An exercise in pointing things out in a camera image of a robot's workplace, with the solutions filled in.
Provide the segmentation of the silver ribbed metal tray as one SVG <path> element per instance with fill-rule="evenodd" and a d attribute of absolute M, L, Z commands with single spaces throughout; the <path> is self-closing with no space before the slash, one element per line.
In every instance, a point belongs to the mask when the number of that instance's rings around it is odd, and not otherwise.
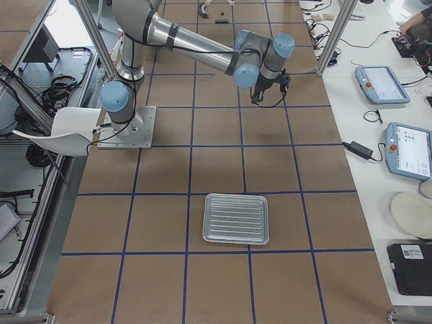
<path fill-rule="evenodd" d="M 202 237 L 207 242 L 266 245 L 269 209 L 266 197 L 246 194 L 208 194 Z"/>

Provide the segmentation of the olive brake shoe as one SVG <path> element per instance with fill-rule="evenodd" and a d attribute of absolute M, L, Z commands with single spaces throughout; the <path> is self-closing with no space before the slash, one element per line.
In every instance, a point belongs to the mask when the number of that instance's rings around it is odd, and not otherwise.
<path fill-rule="evenodd" d="M 198 15 L 203 19 L 209 19 L 209 14 L 207 13 L 207 7 L 209 4 L 207 2 L 202 2 L 198 4 Z"/>

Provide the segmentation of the black power adapter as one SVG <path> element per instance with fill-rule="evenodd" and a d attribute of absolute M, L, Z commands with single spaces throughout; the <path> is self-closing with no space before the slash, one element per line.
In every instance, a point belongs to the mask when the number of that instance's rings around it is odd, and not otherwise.
<path fill-rule="evenodd" d="M 355 155 L 362 157 L 363 159 L 369 160 L 372 157 L 373 150 L 355 142 L 343 142 L 342 143 L 345 149 L 354 153 Z"/>

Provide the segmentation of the upper blue teach pendant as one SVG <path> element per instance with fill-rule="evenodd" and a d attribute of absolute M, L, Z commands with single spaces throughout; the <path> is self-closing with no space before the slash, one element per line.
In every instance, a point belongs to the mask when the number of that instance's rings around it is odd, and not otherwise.
<path fill-rule="evenodd" d="M 410 97 L 389 66 L 358 66 L 355 76 L 366 98 L 376 105 L 406 104 Z"/>

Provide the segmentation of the blue teach pendant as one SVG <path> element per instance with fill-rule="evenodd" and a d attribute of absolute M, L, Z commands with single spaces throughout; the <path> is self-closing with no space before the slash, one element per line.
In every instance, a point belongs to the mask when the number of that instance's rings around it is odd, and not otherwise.
<path fill-rule="evenodd" d="M 406 104 L 410 97 L 389 66 L 358 66 L 355 76 L 366 98 L 376 105 Z"/>
<path fill-rule="evenodd" d="M 431 131 L 390 122 L 385 130 L 385 162 L 393 174 L 417 180 L 431 177 Z"/>

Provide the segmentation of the lower blue teach pendant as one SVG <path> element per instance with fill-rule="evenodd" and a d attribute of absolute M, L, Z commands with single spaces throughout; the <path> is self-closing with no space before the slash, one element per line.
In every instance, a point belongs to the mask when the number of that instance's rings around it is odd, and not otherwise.
<path fill-rule="evenodd" d="M 390 122 L 385 130 L 385 162 L 393 174 L 417 180 L 431 177 L 431 131 Z"/>

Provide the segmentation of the white plastic chair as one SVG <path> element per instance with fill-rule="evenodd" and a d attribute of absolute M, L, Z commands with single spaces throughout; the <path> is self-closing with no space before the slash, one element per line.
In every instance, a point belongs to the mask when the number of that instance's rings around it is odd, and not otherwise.
<path fill-rule="evenodd" d="M 92 131 L 97 125 L 101 109 L 64 107 L 53 120 L 50 136 L 33 136 L 13 130 L 22 138 L 31 140 L 42 149 L 66 156 L 87 156 L 86 147 L 93 140 Z"/>

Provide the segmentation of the beige round plate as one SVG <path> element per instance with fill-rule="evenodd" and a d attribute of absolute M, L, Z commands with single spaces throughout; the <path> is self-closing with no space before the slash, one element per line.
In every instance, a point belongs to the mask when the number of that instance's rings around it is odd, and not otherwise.
<path fill-rule="evenodd" d="M 422 196 L 408 192 L 396 194 L 390 209 L 403 230 L 420 239 L 431 239 L 431 205 Z"/>

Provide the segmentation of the black laptop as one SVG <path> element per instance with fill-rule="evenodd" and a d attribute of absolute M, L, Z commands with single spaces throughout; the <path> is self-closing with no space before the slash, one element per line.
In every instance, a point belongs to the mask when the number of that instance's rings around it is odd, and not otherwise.
<path fill-rule="evenodd" d="M 387 254 L 400 294 L 431 296 L 431 244 L 391 244 Z"/>

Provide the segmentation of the aluminium frame post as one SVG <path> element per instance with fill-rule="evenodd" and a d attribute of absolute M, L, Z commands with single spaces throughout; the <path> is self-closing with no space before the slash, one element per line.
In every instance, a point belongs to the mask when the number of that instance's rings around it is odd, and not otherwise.
<path fill-rule="evenodd" d="M 331 29 L 329 38 L 327 39 L 324 50 L 318 60 L 316 74 L 318 76 L 322 76 L 328 66 L 330 59 L 333 56 L 333 52 L 335 51 L 336 45 L 342 37 L 344 29 L 350 20 L 352 12 L 356 6 L 355 0 L 344 1 L 339 14 L 337 15 L 333 27 Z"/>

